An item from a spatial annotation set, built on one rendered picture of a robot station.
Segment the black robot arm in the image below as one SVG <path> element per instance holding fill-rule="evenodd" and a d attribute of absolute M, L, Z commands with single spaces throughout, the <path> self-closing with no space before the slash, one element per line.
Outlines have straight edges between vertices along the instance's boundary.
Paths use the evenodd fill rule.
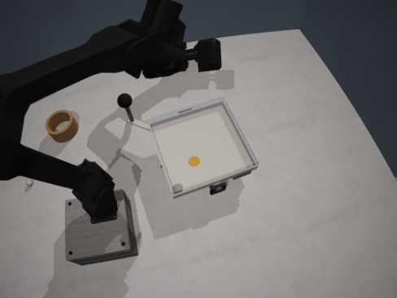
<path fill-rule="evenodd" d="M 143 68 L 161 69 L 169 58 L 164 40 L 187 48 L 182 7 L 147 0 L 140 22 L 106 27 L 81 46 L 0 75 L 0 181 L 22 176 L 72 189 L 92 224 L 116 220 L 113 178 L 87 159 L 74 165 L 22 145 L 24 117 L 30 104 L 95 74 L 125 71 L 138 79 Z"/>

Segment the brown tape roll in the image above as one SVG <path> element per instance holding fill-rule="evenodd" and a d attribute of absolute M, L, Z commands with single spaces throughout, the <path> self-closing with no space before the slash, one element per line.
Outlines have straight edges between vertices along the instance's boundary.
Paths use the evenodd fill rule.
<path fill-rule="evenodd" d="M 69 121 L 67 127 L 55 132 L 57 126 L 65 121 Z M 68 142 L 76 135 L 78 124 L 70 111 L 59 110 L 48 117 L 46 121 L 46 131 L 56 142 Z"/>

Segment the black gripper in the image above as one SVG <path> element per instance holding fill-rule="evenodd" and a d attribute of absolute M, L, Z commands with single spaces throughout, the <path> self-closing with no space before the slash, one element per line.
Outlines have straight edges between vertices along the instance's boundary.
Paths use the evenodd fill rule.
<path fill-rule="evenodd" d="M 169 48 L 168 62 L 161 69 L 142 69 L 145 78 L 169 77 L 177 72 L 184 72 L 188 68 L 190 60 L 198 62 L 198 72 L 220 70 L 221 68 L 220 41 L 215 38 L 199 40 L 193 49 L 188 50 L 173 45 L 172 39 L 164 40 L 164 42 Z M 152 70 L 157 72 L 152 72 Z"/>

